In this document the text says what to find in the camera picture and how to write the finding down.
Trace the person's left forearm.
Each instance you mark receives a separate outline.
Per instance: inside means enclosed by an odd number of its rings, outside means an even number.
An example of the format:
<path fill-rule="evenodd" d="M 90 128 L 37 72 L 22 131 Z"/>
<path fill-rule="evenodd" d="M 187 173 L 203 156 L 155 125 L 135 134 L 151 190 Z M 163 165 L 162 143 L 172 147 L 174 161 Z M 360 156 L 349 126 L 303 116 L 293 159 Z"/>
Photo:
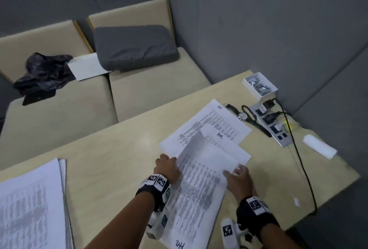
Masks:
<path fill-rule="evenodd" d="M 85 249 L 139 249 L 154 207 L 152 194 L 146 191 L 139 193 Z"/>

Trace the printed paper sheet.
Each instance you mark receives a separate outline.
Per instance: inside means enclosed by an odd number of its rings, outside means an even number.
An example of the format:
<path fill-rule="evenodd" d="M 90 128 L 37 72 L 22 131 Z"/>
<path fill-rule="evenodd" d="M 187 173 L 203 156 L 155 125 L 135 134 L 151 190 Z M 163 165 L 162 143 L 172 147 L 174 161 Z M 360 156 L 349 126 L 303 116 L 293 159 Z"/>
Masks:
<path fill-rule="evenodd" d="M 213 146 L 223 150 L 234 159 L 237 159 L 238 163 L 245 166 L 251 159 L 251 155 L 243 150 L 238 144 L 236 144 L 231 138 L 227 137 L 225 133 L 220 132 L 216 128 L 209 124 L 204 125 L 200 129 L 205 139 L 208 140 Z"/>
<path fill-rule="evenodd" d="M 160 239 L 168 249 L 206 249 L 220 209 L 227 180 L 238 160 L 211 144 L 201 131 L 177 157 L 182 172 L 166 204 L 168 221 Z"/>
<path fill-rule="evenodd" d="M 160 147 L 169 156 L 177 156 L 197 132 L 214 140 L 216 144 L 229 140 L 239 145 L 252 131 L 224 105 L 213 99 L 189 121 L 178 128 Z"/>

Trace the person's right hand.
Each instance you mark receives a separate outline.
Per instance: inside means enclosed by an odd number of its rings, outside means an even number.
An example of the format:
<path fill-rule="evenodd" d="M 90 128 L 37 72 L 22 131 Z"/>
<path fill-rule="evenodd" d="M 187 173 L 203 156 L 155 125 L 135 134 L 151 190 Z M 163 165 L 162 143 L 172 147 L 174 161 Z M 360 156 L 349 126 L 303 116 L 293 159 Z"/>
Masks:
<path fill-rule="evenodd" d="M 254 184 L 246 166 L 239 165 L 232 174 L 237 176 L 234 181 L 227 181 L 228 190 L 234 196 L 239 205 L 244 198 L 256 195 Z"/>

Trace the white tissue roll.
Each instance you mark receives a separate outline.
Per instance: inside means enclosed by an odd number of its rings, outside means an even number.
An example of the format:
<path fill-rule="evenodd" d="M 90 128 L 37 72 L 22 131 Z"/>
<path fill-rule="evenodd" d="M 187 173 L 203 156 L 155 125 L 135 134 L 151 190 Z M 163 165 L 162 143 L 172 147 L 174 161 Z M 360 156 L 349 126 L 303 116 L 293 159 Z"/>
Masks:
<path fill-rule="evenodd" d="M 327 159 L 332 159 L 338 152 L 336 149 L 313 135 L 304 136 L 303 143 Z"/>

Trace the beige sofa back cushion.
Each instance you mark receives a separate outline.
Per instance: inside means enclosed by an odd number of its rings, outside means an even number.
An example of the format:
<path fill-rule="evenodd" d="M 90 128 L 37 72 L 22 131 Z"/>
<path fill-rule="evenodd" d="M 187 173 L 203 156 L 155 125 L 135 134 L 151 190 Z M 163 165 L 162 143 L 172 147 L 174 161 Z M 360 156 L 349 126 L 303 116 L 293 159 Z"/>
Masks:
<path fill-rule="evenodd" d="M 76 21 L 47 25 L 0 38 L 0 74 L 15 82 L 25 74 L 25 62 L 35 52 L 78 57 L 94 51 Z"/>
<path fill-rule="evenodd" d="M 169 0 L 151 0 L 88 16 L 92 29 L 97 27 L 123 27 L 138 25 L 164 26 L 177 45 Z"/>

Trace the stack of printed papers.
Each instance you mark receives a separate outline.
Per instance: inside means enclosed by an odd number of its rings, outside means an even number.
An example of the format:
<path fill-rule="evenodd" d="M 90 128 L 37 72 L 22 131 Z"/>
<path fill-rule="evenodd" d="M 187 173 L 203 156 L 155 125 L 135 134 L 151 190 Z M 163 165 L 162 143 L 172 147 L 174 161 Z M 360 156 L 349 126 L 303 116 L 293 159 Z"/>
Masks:
<path fill-rule="evenodd" d="M 0 183 L 0 249 L 75 249 L 67 162 L 52 161 Z"/>

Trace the person's left hand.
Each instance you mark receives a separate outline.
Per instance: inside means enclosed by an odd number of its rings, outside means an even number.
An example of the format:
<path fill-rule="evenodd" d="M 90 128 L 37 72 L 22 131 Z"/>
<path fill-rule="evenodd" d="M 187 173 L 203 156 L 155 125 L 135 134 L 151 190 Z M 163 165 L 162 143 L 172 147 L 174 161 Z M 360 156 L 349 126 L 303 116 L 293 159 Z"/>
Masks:
<path fill-rule="evenodd" d="M 156 164 L 154 173 L 158 173 L 167 178 L 171 185 L 175 185 L 182 177 L 181 170 L 176 164 Z"/>

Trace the black flat phone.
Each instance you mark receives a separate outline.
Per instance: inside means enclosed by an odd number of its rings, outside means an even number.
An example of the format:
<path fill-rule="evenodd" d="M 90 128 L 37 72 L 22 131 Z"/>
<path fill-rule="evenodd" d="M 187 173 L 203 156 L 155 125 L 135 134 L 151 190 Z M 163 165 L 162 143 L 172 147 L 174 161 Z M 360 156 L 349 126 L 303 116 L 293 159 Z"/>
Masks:
<path fill-rule="evenodd" d="M 22 102 L 22 106 L 27 106 L 33 103 L 37 103 L 49 98 L 54 97 L 56 94 L 56 89 L 51 90 L 38 90 L 30 94 L 26 94 Z"/>

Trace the white open box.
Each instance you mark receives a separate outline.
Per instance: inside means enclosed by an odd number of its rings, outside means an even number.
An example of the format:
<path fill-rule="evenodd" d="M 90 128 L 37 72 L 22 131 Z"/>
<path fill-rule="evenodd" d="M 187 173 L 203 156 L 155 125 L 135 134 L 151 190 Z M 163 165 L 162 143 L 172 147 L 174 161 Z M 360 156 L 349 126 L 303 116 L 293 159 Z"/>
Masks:
<path fill-rule="evenodd" d="M 265 96 L 261 96 L 260 94 L 258 94 L 255 89 L 252 88 L 252 86 L 246 81 L 246 79 L 248 78 L 251 78 L 251 77 L 255 77 L 255 76 L 258 76 L 260 78 L 260 80 L 271 87 L 272 89 L 272 93 L 269 93 Z M 277 92 L 278 92 L 278 88 L 273 85 L 261 72 L 257 72 L 255 74 L 252 74 L 252 75 L 249 75 L 247 77 L 245 77 L 243 80 L 242 80 L 242 84 L 245 88 L 247 88 L 249 90 L 249 92 L 256 98 L 257 101 L 259 102 L 265 102 L 269 99 L 273 99 L 273 98 L 276 98 L 277 96 Z"/>

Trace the dark crumpled garment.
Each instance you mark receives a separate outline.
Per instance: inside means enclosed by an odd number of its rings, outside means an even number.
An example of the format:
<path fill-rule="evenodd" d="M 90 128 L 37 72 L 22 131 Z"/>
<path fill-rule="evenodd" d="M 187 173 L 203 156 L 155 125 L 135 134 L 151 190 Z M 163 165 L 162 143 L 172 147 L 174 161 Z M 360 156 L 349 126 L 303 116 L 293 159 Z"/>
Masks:
<path fill-rule="evenodd" d="M 26 60 L 26 74 L 14 82 L 13 88 L 22 96 L 61 89 L 76 80 L 68 66 L 72 59 L 71 55 L 46 56 L 35 52 Z"/>

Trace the grey pillow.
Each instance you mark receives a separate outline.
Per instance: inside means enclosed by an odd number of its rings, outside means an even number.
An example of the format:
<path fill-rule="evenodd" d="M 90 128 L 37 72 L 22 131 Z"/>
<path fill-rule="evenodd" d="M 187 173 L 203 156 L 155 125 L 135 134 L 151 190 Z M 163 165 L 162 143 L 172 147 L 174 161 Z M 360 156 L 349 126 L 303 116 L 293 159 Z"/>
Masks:
<path fill-rule="evenodd" d="M 163 25 L 97 27 L 94 44 L 101 67 L 106 71 L 133 71 L 171 63 L 179 51 Z"/>

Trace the person's right forearm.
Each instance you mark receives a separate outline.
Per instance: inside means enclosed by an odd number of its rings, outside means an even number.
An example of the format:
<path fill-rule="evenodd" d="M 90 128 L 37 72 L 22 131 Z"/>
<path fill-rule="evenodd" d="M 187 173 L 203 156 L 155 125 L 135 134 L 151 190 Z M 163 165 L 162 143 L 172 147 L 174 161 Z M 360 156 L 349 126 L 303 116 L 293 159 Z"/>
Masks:
<path fill-rule="evenodd" d="M 267 224 L 260 231 L 261 243 L 265 249 L 302 249 L 275 224 Z"/>

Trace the pile of metal clips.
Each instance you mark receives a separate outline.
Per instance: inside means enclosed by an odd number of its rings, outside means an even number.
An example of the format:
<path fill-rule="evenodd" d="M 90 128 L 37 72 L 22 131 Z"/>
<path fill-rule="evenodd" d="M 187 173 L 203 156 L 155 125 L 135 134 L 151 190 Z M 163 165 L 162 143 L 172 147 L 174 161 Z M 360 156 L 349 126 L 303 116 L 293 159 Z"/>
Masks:
<path fill-rule="evenodd" d="M 264 84 L 258 76 L 251 77 L 246 79 L 246 81 L 252 86 L 255 91 L 260 94 L 262 97 L 272 93 L 272 89 L 270 86 Z"/>

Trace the blank white paper sheet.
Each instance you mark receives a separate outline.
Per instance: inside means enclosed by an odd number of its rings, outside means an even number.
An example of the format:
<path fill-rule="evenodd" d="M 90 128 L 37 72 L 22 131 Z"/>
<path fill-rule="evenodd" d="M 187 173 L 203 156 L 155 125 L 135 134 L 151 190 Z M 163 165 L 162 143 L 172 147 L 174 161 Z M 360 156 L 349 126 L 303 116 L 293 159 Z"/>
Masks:
<path fill-rule="evenodd" d="M 77 81 L 110 73 L 99 63 L 97 53 L 75 57 L 67 65 Z"/>

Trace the beige sofa seat cushion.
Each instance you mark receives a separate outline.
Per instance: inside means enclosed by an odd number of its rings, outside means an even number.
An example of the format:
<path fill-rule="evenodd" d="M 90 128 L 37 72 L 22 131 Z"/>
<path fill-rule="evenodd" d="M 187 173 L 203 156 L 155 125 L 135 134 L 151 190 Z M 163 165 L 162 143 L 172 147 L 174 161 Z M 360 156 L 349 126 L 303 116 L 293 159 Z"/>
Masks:
<path fill-rule="evenodd" d="M 119 123 L 211 85 L 184 48 L 178 53 L 171 63 L 109 74 Z"/>
<path fill-rule="evenodd" d="M 72 81 L 52 98 L 12 101 L 0 134 L 0 171 L 118 123 L 108 78 Z"/>

